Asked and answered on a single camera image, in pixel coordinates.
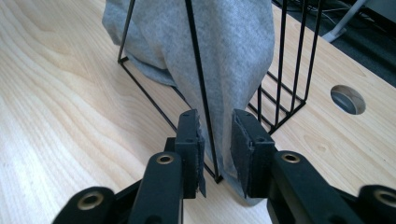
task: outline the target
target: gray fabric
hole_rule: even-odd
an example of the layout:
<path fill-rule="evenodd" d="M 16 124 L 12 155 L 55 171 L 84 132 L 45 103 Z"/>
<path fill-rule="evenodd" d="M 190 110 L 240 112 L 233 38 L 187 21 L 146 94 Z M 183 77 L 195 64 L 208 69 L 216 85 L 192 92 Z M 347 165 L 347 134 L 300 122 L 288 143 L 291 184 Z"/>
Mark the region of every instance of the gray fabric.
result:
<path fill-rule="evenodd" d="M 107 0 L 103 17 L 120 44 L 128 0 Z M 234 108 L 245 109 L 273 58 L 275 37 L 269 0 L 193 1 L 219 171 L 243 195 L 230 153 Z M 183 0 L 136 0 L 125 51 L 144 75 L 177 86 L 205 118 Z M 205 121 L 201 121 L 210 157 Z"/>

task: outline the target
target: gray cloth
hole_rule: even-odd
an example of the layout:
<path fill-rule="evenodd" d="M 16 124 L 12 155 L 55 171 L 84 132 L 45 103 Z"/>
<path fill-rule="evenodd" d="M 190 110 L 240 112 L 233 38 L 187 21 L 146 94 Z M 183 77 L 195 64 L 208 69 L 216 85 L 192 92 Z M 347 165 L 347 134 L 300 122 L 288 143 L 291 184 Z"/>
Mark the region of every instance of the gray cloth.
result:
<path fill-rule="evenodd" d="M 232 113 L 245 109 L 273 59 L 269 0 L 192 1 L 219 171 L 243 195 L 230 153 Z M 103 25 L 121 42 L 130 1 L 106 0 Z M 183 0 L 136 0 L 125 52 L 145 76 L 176 86 L 205 118 L 187 10 Z M 206 154 L 207 128 L 201 120 Z"/>

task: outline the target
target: table hole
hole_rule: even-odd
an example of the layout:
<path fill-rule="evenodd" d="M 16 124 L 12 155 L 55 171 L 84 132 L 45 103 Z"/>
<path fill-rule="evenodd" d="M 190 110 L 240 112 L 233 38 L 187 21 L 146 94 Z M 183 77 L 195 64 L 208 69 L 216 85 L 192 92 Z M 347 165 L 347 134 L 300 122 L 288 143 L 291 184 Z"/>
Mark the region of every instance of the table hole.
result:
<path fill-rule="evenodd" d="M 361 94 L 348 86 L 334 86 L 330 95 L 332 101 L 348 114 L 359 115 L 366 109 L 366 103 Z"/>

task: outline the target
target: black wire frame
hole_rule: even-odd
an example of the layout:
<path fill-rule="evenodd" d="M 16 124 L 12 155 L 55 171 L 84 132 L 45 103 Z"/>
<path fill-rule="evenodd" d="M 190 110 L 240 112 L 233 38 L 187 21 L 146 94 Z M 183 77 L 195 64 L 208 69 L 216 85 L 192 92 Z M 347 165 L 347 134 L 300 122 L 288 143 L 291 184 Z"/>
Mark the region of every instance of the black wire frame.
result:
<path fill-rule="evenodd" d="M 302 56 L 302 51 L 303 51 L 304 28 L 305 28 L 305 23 L 306 23 L 306 15 L 308 13 L 308 10 L 307 10 L 308 9 L 308 1 L 309 0 L 303 1 L 303 14 L 302 14 L 302 18 L 301 18 L 301 30 L 300 30 L 300 37 L 299 37 L 299 46 L 298 46 L 298 51 L 297 51 L 297 59 L 296 59 L 293 87 L 289 88 L 287 85 L 282 83 L 283 60 L 284 60 L 283 54 L 284 54 L 285 33 L 286 33 L 286 15 L 287 15 L 287 7 L 288 7 L 288 1 L 283 1 L 282 14 L 281 14 L 281 27 L 280 27 L 278 74 L 277 74 L 277 76 L 275 76 L 271 72 L 269 72 L 269 71 L 267 72 L 267 75 L 273 81 L 275 81 L 277 83 L 276 96 L 275 97 L 272 96 L 268 91 L 263 89 L 262 85 L 260 84 L 260 86 L 257 90 L 257 93 L 258 93 L 257 94 L 258 95 L 257 107 L 255 107 L 251 103 L 248 104 L 248 108 L 257 115 L 258 121 L 260 123 L 265 122 L 265 124 L 269 125 L 269 127 L 270 127 L 270 130 L 268 132 L 269 134 L 274 133 L 289 118 L 291 118 L 295 113 L 297 113 L 297 111 L 299 111 L 306 104 L 306 101 L 308 99 L 309 86 L 310 86 L 310 82 L 311 82 L 312 69 L 313 69 L 313 65 L 314 65 L 315 52 L 316 52 L 316 47 L 317 47 L 317 42 L 318 42 L 318 30 L 319 30 L 319 25 L 320 25 L 321 12 L 322 12 L 325 0 L 319 0 L 319 2 L 318 2 L 318 14 L 317 14 L 317 20 L 316 20 L 316 25 L 315 25 L 315 30 L 314 30 L 314 37 L 313 37 L 313 44 L 312 44 L 312 49 L 311 49 L 311 57 L 310 57 L 310 61 L 309 61 L 305 93 L 304 93 L 304 97 L 300 97 L 297 95 L 297 86 L 298 86 L 297 84 L 298 84 L 298 79 L 299 79 L 299 75 L 300 75 L 300 63 L 301 63 L 301 56 Z M 134 10 L 134 2 L 135 2 L 135 0 L 131 0 L 130 5 L 128 7 L 128 13 L 127 13 L 127 17 L 126 17 L 126 21 L 125 21 L 125 25 L 124 25 L 124 30 L 122 33 L 122 40 L 120 43 L 120 52 L 119 52 L 119 56 L 118 56 L 118 63 L 125 70 L 125 72 L 131 77 L 131 79 L 134 81 L 134 83 L 137 85 L 137 87 L 145 94 L 145 96 L 152 103 L 152 105 L 163 116 L 163 118 L 169 124 L 169 126 L 174 131 L 176 131 L 177 127 L 175 126 L 175 124 L 172 123 L 172 121 L 166 116 L 166 114 L 161 110 L 161 108 L 157 105 L 157 103 L 152 99 L 152 97 L 149 95 L 149 93 L 144 89 L 144 87 L 138 82 L 138 80 L 134 77 L 134 75 L 124 65 L 124 63 L 129 60 L 128 57 L 125 56 L 125 57 L 121 58 L 123 49 L 125 46 L 126 36 L 128 34 L 129 24 L 131 21 L 133 10 Z M 200 57 L 200 52 L 199 52 L 198 38 L 197 38 L 196 30 L 195 30 L 193 8 L 192 8 L 191 0 L 185 0 L 185 3 L 186 3 L 186 9 L 187 9 L 187 14 L 188 14 L 188 18 L 189 18 L 189 26 L 190 26 L 190 31 L 191 31 L 191 42 L 193 45 L 194 58 L 195 58 L 196 66 L 197 66 L 198 77 L 200 80 L 200 89 L 201 89 L 201 94 L 202 94 L 203 104 L 204 104 L 206 126 L 208 128 L 209 141 L 210 141 L 213 166 L 214 166 L 214 171 L 212 171 L 209 168 L 209 166 L 207 166 L 207 164 L 205 163 L 205 169 L 214 178 L 215 182 L 219 183 L 222 180 L 222 176 L 219 174 L 219 168 L 217 165 L 217 155 L 216 155 L 216 149 L 215 149 L 215 144 L 214 144 L 211 119 L 209 116 L 209 108 L 208 108 L 208 104 L 207 104 L 204 73 L 203 73 L 203 68 L 201 65 L 201 57 Z M 173 89 L 180 96 L 180 98 L 183 99 L 186 102 L 186 104 L 188 104 L 187 101 L 185 100 L 184 96 L 181 94 L 181 92 L 178 91 L 177 88 L 173 88 Z M 281 96 L 282 90 L 284 90 L 287 94 L 289 94 L 291 96 L 290 109 L 287 109 L 284 105 L 282 105 L 280 103 L 280 96 Z M 276 106 L 276 112 L 275 112 L 276 114 L 275 114 L 274 122 L 271 122 L 262 113 L 262 96 L 264 96 L 265 98 L 270 100 Z M 283 119 L 279 119 L 279 113 L 281 111 L 286 114 L 286 116 Z"/>

